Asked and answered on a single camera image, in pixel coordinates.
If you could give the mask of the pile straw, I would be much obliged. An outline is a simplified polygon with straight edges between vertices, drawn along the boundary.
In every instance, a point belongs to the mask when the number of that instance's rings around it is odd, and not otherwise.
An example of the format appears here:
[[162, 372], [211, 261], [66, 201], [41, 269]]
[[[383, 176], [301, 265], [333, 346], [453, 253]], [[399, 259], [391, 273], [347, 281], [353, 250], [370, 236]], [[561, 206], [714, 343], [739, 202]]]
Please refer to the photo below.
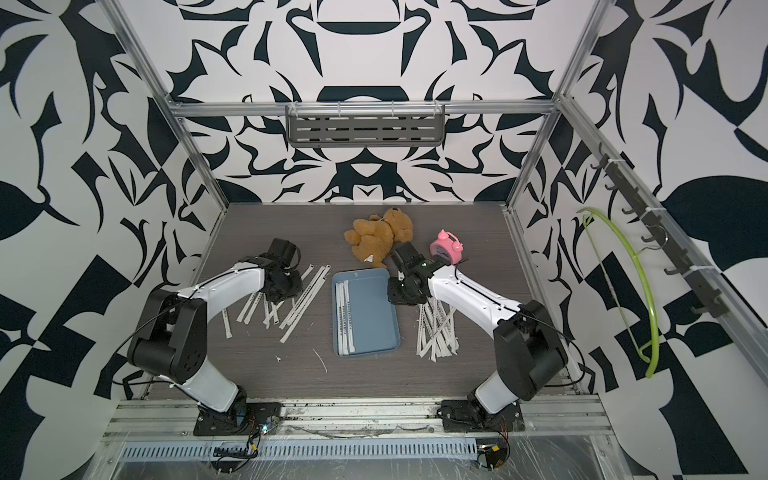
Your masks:
[[280, 329], [283, 330], [283, 335], [279, 340], [281, 344], [286, 343], [290, 338], [300, 319], [324, 285], [330, 270], [330, 265], [324, 265], [318, 269], [309, 286], [300, 295], [296, 305], [289, 311], [287, 318], [281, 323]]
[[454, 307], [435, 299], [419, 306], [416, 354], [420, 358], [436, 362], [458, 354], [455, 312]]

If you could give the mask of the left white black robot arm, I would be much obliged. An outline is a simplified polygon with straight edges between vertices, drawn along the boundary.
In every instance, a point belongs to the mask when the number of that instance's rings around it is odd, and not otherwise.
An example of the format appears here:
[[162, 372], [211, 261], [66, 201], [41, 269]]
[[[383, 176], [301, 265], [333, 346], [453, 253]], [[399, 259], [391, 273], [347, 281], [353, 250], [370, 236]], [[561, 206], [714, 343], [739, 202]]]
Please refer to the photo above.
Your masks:
[[247, 412], [244, 390], [208, 358], [208, 324], [254, 293], [272, 303], [296, 296], [303, 286], [300, 261], [297, 245], [275, 238], [266, 252], [244, 257], [194, 286], [155, 291], [128, 342], [128, 363], [171, 382], [203, 412], [242, 421]]

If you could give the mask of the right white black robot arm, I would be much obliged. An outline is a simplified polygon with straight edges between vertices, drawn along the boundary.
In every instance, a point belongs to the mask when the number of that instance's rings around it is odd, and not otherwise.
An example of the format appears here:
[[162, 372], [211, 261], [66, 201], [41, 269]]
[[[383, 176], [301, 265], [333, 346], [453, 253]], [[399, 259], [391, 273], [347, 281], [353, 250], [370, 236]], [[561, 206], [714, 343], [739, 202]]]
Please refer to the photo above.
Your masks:
[[401, 279], [389, 279], [388, 299], [395, 305], [446, 303], [481, 327], [493, 340], [495, 371], [469, 395], [477, 417], [497, 414], [533, 399], [568, 363], [561, 332], [546, 307], [506, 298], [472, 280], [456, 265], [422, 255], [404, 243], [392, 253]]

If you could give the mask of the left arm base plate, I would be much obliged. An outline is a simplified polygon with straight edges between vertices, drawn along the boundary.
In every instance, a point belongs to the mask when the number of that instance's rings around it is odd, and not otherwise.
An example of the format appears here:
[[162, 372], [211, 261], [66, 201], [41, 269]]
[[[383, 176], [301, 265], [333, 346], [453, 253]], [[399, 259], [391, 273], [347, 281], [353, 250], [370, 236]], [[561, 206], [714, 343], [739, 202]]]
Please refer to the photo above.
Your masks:
[[196, 437], [249, 435], [266, 429], [278, 422], [282, 404], [279, 402], [246, 401], [235, 404], [228, 412], [216, 412], [199, 407], [193, 435]]

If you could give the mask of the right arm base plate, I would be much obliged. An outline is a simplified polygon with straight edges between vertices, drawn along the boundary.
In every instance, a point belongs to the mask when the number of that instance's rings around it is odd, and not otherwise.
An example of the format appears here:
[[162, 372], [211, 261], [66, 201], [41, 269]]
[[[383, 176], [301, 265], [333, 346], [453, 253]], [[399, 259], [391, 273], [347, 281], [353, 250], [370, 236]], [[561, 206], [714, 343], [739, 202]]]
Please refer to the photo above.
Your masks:
[[436, 410], [442, 421], [443, 430], [453, 433], [501, 432], [517, 433], [526, 430], [523, 414], [518, 402], [507, 405], [501, 411], [486, 412], [474, 399], [443, 400]]

